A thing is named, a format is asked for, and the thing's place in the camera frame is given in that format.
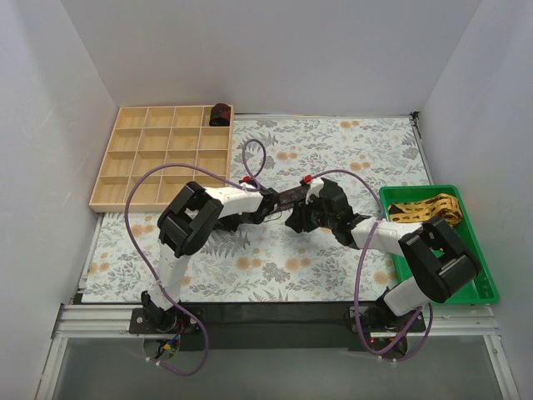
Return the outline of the dark brown patterned tie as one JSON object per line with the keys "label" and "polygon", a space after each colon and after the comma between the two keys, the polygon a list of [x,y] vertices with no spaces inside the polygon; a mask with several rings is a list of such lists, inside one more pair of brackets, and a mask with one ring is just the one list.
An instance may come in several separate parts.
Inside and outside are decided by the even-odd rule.
{"label": "dark brown patterned tie", "polygon": [[310,185],[304,184],[279,193],[278,202],[274,212],[283,212],[294,208],[299,202],[306,201]]}

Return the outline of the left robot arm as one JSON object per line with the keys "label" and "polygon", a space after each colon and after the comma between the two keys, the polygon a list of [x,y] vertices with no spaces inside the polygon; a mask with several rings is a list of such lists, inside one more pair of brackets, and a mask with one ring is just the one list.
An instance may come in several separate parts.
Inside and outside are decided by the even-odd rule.
{"label": "left robot arm", "polygon": [[174,304],[180,299],[188,263],[207,243],[212,232],[234,232],[242,224],[261,224],[280,205],[271,188],[247,182],[237,187],[203,187],[189,182],[157,221],[160,257],[154,286],[141,295],[148,323],[169,333],[177,323]]}

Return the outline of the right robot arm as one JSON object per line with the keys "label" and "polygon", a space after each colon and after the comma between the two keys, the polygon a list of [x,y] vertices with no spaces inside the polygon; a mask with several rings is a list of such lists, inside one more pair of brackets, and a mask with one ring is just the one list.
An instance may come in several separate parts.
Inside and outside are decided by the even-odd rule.
{"label": "right robot arm", "polygon": [[411,277],[389,288],[362,313],[366,328],[399,329],[417,308],[445,303],[478,277],[479,258],[442,217],[425,222],[388,222],[355,213],[343,189],[329,179],[312,179],[283,192],[290,208],[285,224],[296,233],[328,228],[343,246],[402,256]]}

